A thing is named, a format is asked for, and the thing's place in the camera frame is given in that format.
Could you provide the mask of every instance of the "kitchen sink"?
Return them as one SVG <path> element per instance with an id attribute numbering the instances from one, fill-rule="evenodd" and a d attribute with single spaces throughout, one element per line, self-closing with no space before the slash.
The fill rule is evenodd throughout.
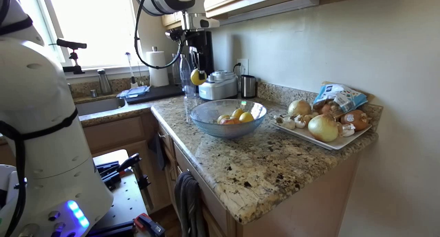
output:
<path id="1" fill-rule="evenodd" d="M 121 108 L 125 105 L 124 99 L 104 99 L 93 102 L 77 104 L 78 115 L 84 116 L 108 110 Z"/>

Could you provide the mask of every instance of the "backsplash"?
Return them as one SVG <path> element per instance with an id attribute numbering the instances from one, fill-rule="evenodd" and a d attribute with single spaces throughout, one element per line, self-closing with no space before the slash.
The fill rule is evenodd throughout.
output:
<path id="1" fill-rule="evenodd" d="M 150 85 L 150 76 L 137 76 L 135 77 L 136 82 L 143 82 L 145 85 Z M 121 79 L 113 79 L 109 80 L 111 88 L 114 93 L 119 93 L 126 89 L 130 89 L 130 81 L 131 78 L 121 78 Z M 98 92 L 98 95 L 101 95 L 101 88 L 99 87 L 99 82 L 82 82 L 71 84 L 72 97 L 84 97 L 90 96 L 90 90 L 95 89 Z"/>
<path id="2" fill-rule="evenodd" d="M 288 107 L 292 101 L 295 101 L 297 99 L 304 99 L 305 101 L 312 104 L 316 96 L 318 96 L 317 93 L 313 93 L 311 91 L 303 91 L 295 88 L 288 88 L 264 82 L 258 83 L 257 95 L 259 98 L 267 99 L 286 107 Z M 371 118 L 371 129 L 373 131 L 376 131 L 382 115 L 383 107 L 374 104 L 364 104 L 359 107 L 359 109 L 365 112 L 369 118 Z"/>

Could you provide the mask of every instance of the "granite countertop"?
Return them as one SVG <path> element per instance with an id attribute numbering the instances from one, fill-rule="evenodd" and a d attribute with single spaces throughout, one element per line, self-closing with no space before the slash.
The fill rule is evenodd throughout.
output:
<path id="1" fill-rule="evenodd" d="M 368 131 L 341 150 L 327 150 L 270 124 L 272 116 L 285 113 L 287 107 L 259 98 L 253 101 L 267 108 L 266 118 L 252 134 L 237 140 L 201 132 L 189 113 L 203 102 L 182 96 L 80 116 L 80 121 L 87 127 L 151 111 L 224 207 L 242 224 L 268 213 L 378 137 Z"/>

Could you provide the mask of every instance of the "glass bowl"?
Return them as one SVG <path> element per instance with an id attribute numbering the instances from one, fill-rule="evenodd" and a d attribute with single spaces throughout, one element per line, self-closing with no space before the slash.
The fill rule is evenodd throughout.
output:
<path id="1" fill-rule="evenodd" d="M 231 115 L 238 108 L 242 108 L 244 112 L 250 112 L 254 121 L 228 125 L 217 124 L 219 116 Z M 197 127 L 208 135 L 233 139 L 253 132 L 263 122 L 266 112 L 266 107 L 256 102 L 244 99 L 220 99 L 196 106 L 190 116 Z"/>

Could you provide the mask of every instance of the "sticker label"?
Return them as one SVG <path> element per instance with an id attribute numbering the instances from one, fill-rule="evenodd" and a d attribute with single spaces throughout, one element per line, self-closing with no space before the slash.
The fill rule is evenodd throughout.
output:
<path id="1" fill-rule="evenodd" d="M 347 121 L 349 121 L 349 122 L 355 121 L 355 116 L 353 114 L 348 114 Z"/>

